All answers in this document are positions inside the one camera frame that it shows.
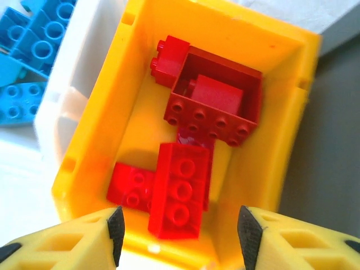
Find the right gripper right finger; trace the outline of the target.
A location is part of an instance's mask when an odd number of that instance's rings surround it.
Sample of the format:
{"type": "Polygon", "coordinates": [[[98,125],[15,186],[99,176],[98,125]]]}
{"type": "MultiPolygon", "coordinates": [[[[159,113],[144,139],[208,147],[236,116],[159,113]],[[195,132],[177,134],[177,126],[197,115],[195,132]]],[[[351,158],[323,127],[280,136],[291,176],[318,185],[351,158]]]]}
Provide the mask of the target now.
{"type": "Polygon", "coordinates": [[[261,208],[241,206],[245,269],[359,269],[359,238],[261,208]]]}

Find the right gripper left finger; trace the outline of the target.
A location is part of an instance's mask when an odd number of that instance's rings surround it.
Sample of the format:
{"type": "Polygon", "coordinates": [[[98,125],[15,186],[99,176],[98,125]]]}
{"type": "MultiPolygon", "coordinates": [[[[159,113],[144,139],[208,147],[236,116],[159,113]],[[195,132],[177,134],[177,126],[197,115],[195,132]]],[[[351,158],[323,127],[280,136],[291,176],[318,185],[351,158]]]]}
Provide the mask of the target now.
{"type": "Polygon", "coordinates": [[[116,269],[124,235],[122,207],[103,209],[1,246],[1,269],[116,269]]]}

